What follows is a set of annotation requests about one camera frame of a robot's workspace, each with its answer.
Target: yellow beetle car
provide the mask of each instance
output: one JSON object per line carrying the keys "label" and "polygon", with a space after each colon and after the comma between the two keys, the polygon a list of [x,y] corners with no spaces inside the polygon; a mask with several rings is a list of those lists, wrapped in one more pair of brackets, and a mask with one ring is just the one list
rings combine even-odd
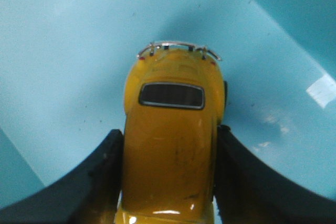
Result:
{"label": "yellow beetle car", "polygon": [[151,43],[137,57],[125,85],[115,222],[213,223],[217,126],[226,100],[221,59],[176,41]]}

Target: toy car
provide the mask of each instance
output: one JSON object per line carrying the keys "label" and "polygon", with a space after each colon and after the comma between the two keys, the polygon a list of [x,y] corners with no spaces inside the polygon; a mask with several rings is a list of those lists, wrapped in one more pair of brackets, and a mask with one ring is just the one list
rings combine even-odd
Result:
{"label": "toy car", "polygon": [[194,44],[151,43],[124,94],[122,197],[116,223],[213,223],[217,126],[225,89],[215,60]]}

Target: yellow toy car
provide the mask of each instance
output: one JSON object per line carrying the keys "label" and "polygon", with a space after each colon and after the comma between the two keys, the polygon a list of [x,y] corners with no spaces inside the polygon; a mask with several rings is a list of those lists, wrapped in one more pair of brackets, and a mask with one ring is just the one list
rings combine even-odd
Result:
{"label": "yellow toy car", "polygon": [[122,197],[116,224],[213,223],[217,126],[225,89],[215,61],[194,44],[151,43],[125,86]]}

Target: rear window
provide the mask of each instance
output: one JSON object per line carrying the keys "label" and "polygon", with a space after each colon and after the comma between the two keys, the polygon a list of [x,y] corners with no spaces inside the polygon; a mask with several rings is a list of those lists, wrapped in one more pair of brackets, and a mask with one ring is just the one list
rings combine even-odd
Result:
{"label": "rear window", "polygon": [[142,87],[140,104],[185,109],[202,109],[204,91],[201,87],[168,82],[147,83]]}

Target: blue background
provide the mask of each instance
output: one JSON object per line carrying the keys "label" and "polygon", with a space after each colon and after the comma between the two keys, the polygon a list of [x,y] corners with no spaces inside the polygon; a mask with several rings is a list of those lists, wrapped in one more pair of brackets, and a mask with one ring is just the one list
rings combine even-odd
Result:
{"label": "blue background", "polygon": [[154,40],[221,55],[223,123],[336,200],[336,0],[0,0],[0,208],[123,129],[125,79]]}

